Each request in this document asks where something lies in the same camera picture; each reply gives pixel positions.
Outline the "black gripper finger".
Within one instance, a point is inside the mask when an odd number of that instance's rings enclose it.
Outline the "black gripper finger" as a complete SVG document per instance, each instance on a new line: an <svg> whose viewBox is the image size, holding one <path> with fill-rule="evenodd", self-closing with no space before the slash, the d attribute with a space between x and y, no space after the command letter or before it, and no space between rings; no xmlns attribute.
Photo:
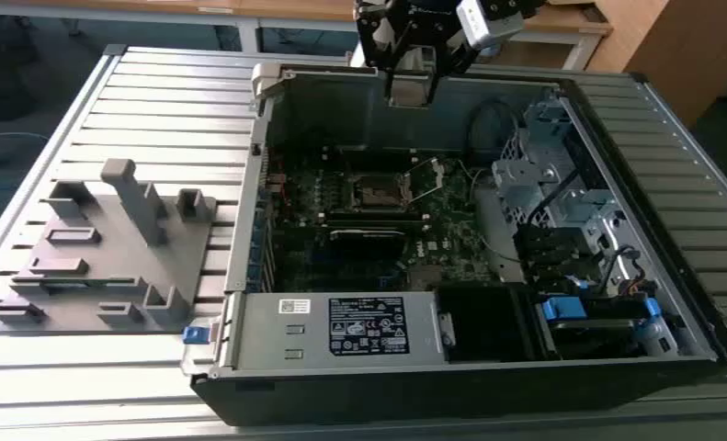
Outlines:
<svg viewBox="0 0 727 441"><path fill-rule="evenodd" d="M433 48L433 69L430 75L430 89L427 99L434 100L439 80L455 74L464 74L480 55L466 40L451 49L447 45L449 36L442 31L429 33L429 46Z"/></svg>
<svg viewBox="0 0 727 441"><path fill-rule="evenodd" d="M355 4L355 23L365 64L383 72L385 97L393 97L397 66L409 46L407 4Z"/></svg>

